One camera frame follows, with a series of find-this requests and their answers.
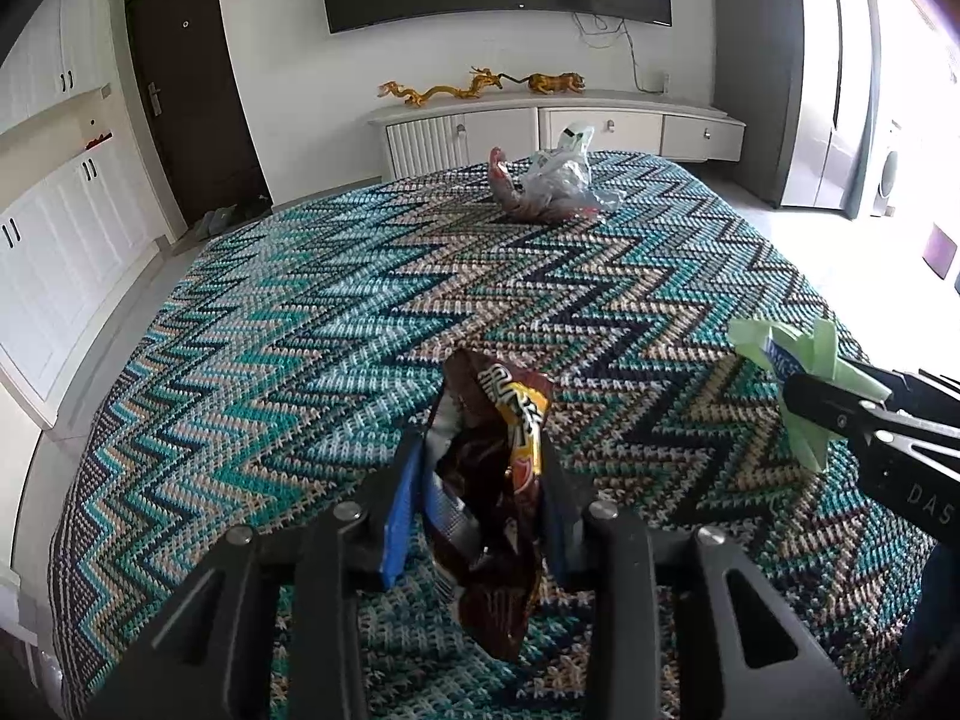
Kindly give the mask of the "brown chips bag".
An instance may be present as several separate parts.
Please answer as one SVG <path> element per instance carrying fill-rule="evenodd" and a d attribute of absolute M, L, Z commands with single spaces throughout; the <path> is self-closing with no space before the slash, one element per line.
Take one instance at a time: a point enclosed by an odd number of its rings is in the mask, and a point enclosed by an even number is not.
<path fill-rule="evenodd" d="M 452 614 L 496 660 L 519 658 L 540 592 L 540 486 L 553 385 L 539 372 L 459 348 L 434 411 L 448 445 L 425 496 L 434 564 Z"/>

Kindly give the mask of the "golden tiger figurine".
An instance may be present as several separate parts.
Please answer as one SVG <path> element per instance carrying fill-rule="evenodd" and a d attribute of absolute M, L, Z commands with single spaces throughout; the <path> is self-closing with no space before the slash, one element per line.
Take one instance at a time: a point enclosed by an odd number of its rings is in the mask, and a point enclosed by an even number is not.
<path fill-rule="evenodd" d="M 579 73 L 568 71 L 560 75 L 547 75 L 546 73 L 531 73 L 523 78 L 514 78 L 507 73 L 498 75 L 500 80 L 524 85 L 534 94 L 560 94 L 560 93 L 583 93 L 586 89 L 586 82 Z"/>

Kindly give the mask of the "purple stool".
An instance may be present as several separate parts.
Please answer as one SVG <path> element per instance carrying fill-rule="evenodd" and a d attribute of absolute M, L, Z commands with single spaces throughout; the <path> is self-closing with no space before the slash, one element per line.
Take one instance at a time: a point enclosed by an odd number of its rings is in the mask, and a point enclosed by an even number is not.
<path fill-rule="evenodd" d="M 946 280 L 958 257 L 958 239 L 944 226 L 933 224 L 924 244 L 923 262 L 937 278 Z"/>

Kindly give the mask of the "red snack bag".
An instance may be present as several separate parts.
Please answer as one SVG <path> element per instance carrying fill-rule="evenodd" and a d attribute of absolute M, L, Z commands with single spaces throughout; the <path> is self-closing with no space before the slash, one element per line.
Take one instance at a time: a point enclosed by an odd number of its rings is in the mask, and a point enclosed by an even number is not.
<path fill-rule="evenodd" d="M 610 200 L 592 188 L 584 153 L 537 153 L 529 169 L 514 177 L 506 153 L 495 146 L 488 156 L 488 182 L 501 210 L 519 221 L 561 223 L 600 215 L 610 206 Z"/>

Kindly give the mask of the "golden dragon figurine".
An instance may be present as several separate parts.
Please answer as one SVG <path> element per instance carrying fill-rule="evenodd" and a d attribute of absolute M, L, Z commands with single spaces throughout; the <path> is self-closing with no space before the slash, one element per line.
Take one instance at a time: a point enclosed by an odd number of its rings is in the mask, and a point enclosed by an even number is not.
<path fill-rule="evenodd" d="M 498 73 L 493 73 L 489 68 L 473 67 L 470 71 L 470 83 L 465 87 L 452 85 L 433 85 L 425 91 L 416 91 L 415 88 L 407 85 L 401 85 L 395 80 L 382 83 L 377 87 L 377 96 L 379 98 L 397 98 L 409 107 L 423 107 L 432 101 L 436 96 L 449 96 L 449 98 L 464 101 L 464 99 L 478 99 L 487 89 L 503 89 L 503 83 Z"/>

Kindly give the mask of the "white TV cabinet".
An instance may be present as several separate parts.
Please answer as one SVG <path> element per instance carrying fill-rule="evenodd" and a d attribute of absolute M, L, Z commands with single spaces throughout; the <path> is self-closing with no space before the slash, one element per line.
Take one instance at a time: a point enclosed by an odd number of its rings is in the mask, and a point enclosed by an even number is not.
<path fill-rule="evenodd" d="M 421 109 L 384 107 L 371 119 L 387 179 L 483 163 L 493 148 L 522 160 L 555 148 L 573 124 L 594 130 L 594 149 L 641 151 L 675 163 L 735 163 L 745 135 L 745 124 L 724 110 L 659 94 L 598 89 L 558 96 L 495 91 Z"/>

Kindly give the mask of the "clear plastic bag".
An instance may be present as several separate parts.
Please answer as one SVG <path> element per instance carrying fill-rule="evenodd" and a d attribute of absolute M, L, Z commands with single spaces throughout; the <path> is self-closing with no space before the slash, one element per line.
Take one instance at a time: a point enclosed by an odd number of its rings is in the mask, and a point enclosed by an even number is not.
<path fill-rule="evenodd" d="M 524 220 L 579 220 L 613 213 L 623 202 L 620 190 L 599 188 L 592 179 L 589 147 L 596 127 L 573 122 L 553 149 L 539 151 L 517 189 L 517 213 Z"/>

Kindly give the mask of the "grey tall wardrobe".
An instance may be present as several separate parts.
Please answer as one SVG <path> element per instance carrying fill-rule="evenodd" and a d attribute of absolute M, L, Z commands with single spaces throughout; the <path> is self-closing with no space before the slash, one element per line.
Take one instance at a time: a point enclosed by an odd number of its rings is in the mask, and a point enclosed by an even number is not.
<path fill-rule="evenodd" d="M 734 181 L 773 208 L 859 215 L 878 59 L 875 0 L 715 0 L 715 105 L 747 125 Z"/>

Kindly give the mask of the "dark brown entrance door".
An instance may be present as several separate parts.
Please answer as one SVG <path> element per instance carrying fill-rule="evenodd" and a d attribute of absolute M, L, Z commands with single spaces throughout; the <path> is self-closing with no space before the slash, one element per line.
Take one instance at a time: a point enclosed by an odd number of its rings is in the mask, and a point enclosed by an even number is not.
<path fill-rule="evenodd" d="M 125 0 L 125 21 L 149 132 L 184 221 L 194 226 L 220 206 L 270 199 L 220 0 Z"/>

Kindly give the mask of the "white shoe cabinet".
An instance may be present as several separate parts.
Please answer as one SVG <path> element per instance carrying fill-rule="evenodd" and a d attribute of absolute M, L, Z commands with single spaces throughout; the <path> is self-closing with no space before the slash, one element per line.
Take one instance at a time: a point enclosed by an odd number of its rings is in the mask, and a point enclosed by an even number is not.
<path fill-rule="evenodd" d="M 2 133 L 86 103 L 107 82 L 93 0 L 44 0 L 2 65 Z M 2 374 L 43 426 L 104 316 L 153 257 L 128 149 L 89 119 L 80 143 L 2 205 Z"/>

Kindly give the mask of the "shoes by door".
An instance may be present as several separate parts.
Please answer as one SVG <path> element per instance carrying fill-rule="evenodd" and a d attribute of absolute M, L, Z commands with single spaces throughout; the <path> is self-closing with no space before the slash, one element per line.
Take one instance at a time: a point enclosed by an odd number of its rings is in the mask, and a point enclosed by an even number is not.
<path fill-rule="evenodd" d="M 272 200 L 267 199 L 265 195 L 260 195 L 249 203 L 235 203 L 207 211 L 197 221 L 192 232 L 197 241 L 219 238 L 225 232 L 233 231 L 235 227 L 260 220 L 270 213 L 272 213 Z"/>

